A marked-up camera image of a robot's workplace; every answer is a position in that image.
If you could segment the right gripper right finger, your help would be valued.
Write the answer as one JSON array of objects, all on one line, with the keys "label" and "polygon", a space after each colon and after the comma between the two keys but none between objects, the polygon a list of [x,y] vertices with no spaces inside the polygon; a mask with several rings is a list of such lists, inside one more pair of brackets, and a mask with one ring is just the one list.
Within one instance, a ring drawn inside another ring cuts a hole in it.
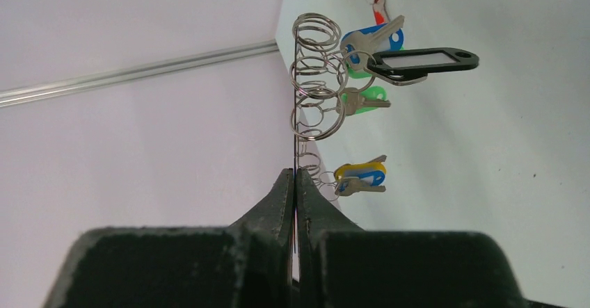
[{"label": "right gripper right finger", "polygon": [[302,307],[526,307],[500,246],[481,232],[369,231],[296,173]]}]

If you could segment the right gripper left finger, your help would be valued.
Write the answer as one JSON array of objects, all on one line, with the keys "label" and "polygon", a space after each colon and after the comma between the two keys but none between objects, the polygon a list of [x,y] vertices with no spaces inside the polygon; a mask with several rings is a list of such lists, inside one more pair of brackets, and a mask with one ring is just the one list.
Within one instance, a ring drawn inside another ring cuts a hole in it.
[{"label": "right gripper left finger", "polygon": [[72,244],[45,307],[290,307],[294,173],[224,227],[102,227]]}]

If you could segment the large metal keyring plate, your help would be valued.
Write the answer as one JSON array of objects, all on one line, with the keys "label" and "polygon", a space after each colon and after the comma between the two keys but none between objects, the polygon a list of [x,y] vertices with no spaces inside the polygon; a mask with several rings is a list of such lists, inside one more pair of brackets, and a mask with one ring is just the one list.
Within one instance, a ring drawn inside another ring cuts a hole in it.
[{"label": "large metal keyring plate", "polygon": [[329,202],[339,193],[334,173],[325,168],[319,142],[344,123],[342,94],[349,80],[337,50],[342,32],[327,16],[303,13],[293,23],[294,59],[288,67],[294,89],[289,123],[294,137],[294,168],[306,171]]}]

